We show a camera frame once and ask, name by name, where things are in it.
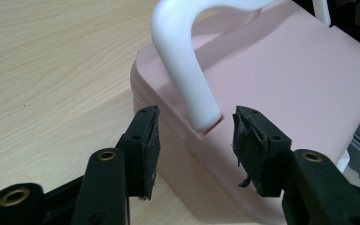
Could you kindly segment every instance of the screw hole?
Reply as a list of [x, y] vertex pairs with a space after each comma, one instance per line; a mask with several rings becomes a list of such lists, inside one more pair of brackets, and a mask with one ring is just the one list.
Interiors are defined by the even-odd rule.
[[315, 153], [309, 153], [309, 152], [305, 152], [303, 153], [303, 158], [309, 160], [309, 161], [313, 161], [313, 162], [320, 162], [323, 160], [323, 158]]
[[97, 212], [89, 218], [89, 224], [99, 225], [107, 219], [107, 215], [104, 212]]
[[30, 191], [24, 187], [12, 190], [0, 199], [0, 205], [9, 207], [22, 203], [29, 196], [29, 194]]
[[115, 156], [116, 156], [116, 154], [114, 152], [107, 151], [107, 152], [100, 153], [98, 155], [98, 159], [100, 161], [107, 161], [107, 160], [111, 160], [111, 159], [115, 158]]

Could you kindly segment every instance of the pink box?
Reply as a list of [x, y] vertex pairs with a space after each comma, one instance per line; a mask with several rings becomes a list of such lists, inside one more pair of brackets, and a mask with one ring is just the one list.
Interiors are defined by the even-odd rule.
[[134, 110], [161, 109], [158, 171], [198, 219], [283, 223], [281, 199], [237, 186], [246, 172], [232, 150], [232, 114], [237, 105], [256, 109], [292, 139], [292, 150], [319, 151], [337, 163], [360, 123], [360, 43], [288, 0], [242, 28], [204, 32], [216, 19], [195, 25], [192, 40], [220, 121], [194, 130], [153, 44], [131, 70]]

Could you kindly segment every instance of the light wooden surface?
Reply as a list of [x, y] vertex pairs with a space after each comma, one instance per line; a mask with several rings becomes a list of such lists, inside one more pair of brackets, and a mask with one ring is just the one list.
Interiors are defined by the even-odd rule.
[[[133, 118], [129, 72], [157, 0], [0, 1], [0, 190], [84, 174]], [[159, 176], [132, 224], [201, 224]]]

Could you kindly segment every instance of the white object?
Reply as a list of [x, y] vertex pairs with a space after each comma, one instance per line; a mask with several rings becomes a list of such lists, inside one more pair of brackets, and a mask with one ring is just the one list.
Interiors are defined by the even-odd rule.
[[349, 165], [349, 162], [350, 162], [350, 155], [349, 152], [346, 150], [344, 151], [343, 155], [341, 155], [341, 158], [338, 159], [336, 163], [336, 167], [341, 173], [344, 173], [347, 165]]
[[273, 0], [162, 0], [153, 13], [151, 35], [194, 128], [203, 132], [221, 116], [204, 78], [191, 42], [191, 29], [199, 14], [214, 8], [251, 12]]
[[236, 105], [262, 112], [292, 139], [292, 150], [316, 150], [335, 163], [360, 124], [360, 43], [290, 0], [276, 0], [253, 18], [231, 32], [209, 32], [233, 21], [218, 14], [196, 23], [187, 37], [221, 113], [204, 133], [191, 124], [153, 44], [139, 51], [131, 71], [134, 109], [161, 109], [159, 173], [206, 223], [284, 222], [280, 198], [237, 186], [246, 173], [231, 147]]
[[315, 17], [327, 26], [330, 25], [329, 7], [326, 0], [312, 0]]

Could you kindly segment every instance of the white handle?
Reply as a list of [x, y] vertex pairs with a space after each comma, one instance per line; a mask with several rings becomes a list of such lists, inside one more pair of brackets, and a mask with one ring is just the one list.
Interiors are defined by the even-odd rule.
[[312, 0], [315, 17], [325, 25], [330, 26], [331, 20], [327, 0]]
[[191, 42], [192, 24], [208, 9], [259, 10], [273, 0], [161, 0], [153, 13], [151, 35], [157, 52], [183, 99], [194, 128], [203, 132], [221, 117]]

